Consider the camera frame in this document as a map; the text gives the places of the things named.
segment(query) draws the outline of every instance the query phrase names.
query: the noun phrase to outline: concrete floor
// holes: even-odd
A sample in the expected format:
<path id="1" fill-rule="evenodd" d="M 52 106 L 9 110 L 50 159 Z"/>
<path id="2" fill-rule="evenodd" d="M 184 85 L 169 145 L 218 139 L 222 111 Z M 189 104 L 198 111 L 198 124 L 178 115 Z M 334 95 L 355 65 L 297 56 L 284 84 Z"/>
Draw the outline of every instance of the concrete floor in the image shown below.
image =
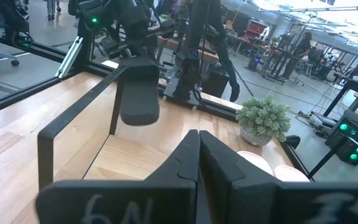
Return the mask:
<path id="1" fill-rule="evenodd" d="M 76 37 L 77 30 L 73 27 L 75 18 L 68 15 L 67 4 L 60 3 L 62 13 L 57 14 L 55 21 L 47 21 L 47 6 L 42 0 L 30 0 L 30 31 L 35 41 L 45 45 L 54 46 L 61 50 L 68 50 L 68 45 Z M 15 54 L 19 57 L 20 65 L 12 67 L 9 60 L 0 59 L 0 97 L 15 92 L 21 88 L 34 85 L 43 80 L 54 76 L 59 67 L 59 63 L 41 58 L 32 54 L 25 54 L 22 50 L 0 44 L 0 52 Z M 164 50 L 162 60 L 170 61 L 171 52 Z M 95 49 L 96 61 L 102 62 L 100 53 Z M 243 56 L 231 56 L 232 62 L 239 72 L 237 78 L 241 86 L 241 93 L 236 103 L 241 104 L 245 100 L 257 97 L 263 98 L 272 94 L 281 103 L 290 106 L 294 112 L 303 111 L 307 113 L 311 110 L 315 112 L 324 111 L 332 102 L 332 99 L 339 90 L 332 91 L 324 97 L 323 94 L 329 88 L 328 83 L 301 77 L 304 86 L 295 85 L 289 81 L 284 85 L 262 78 L 258 73 L 251 72 L 243 67 L 247 65 L 247 58 Z M 228 85 L 224 91 L 224 99 L 229 99 L 231 87 Z M 330 117 L 339 119 L 346 109 L 344 103 L 335 107 Z M 291 118 L 291 128 L 288 135 L 295 134 L 301 137 L 301 143 L 296 149 L 302 162 L 308 169 L 313 166 L 329 151 L 324 145 L 325 139 L 314 135 L 313 130 L 295 119 L 295 115 L 289 113 Z M 340 161 L 334 156 L 328 163 L 315 175 L 317 181 L 333 182 L 358 182 L 358 166 L 354 167 Z"/>

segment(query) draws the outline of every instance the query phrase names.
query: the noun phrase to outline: person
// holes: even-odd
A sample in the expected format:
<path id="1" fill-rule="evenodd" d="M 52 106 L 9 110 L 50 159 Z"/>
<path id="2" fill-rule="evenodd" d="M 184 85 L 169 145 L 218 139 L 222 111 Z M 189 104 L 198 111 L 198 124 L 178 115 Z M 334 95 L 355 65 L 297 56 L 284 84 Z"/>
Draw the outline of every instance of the person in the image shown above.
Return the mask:
<path id="1" fill-rule="evenodd" d="M 305 55 L 309 54 L 311 45 L 310 45 L 310 41 L 311 41 L 311 33 L 310 32 L 305 32 L 303 34 L 303 38 L 301 40 L 301 42 L 298 44 L 298 46 L 296 46 L 295 51 L 293 52 L 293 56 L 296 56 L 298 58 L 302 58 Z M 285 67 L 284 73 L 281 76 L 284 79 L 289 79 L 292 72 L 295 69 L 296 63 L 298 62 L 298 60 L 296 59 L 292 59 L 289 61 L 289 63 L 287 64 L 287 66 Z"/>
<path id="2" fill-rule="evenodd" d="M 183 0 L 181 3 L 182 5 L 189 5 L 191 7 L 193 1 L 194 0 Z M 219 57 L 219 63 L 229 75 L 229 84 L 231 86 L 230 102 L 235 102 L 240 95 L 240 85 L 237 82 L 236 71 L 229 57 L 226 30 L 224 29 L 221 16 L 217 15 L 221 15 L 221 0 L 211 0 L 208 11 L 208 25 L 213 27 L 219 35 L 215 37 L 207 36 L 207 40 L 216 51 Z"/>

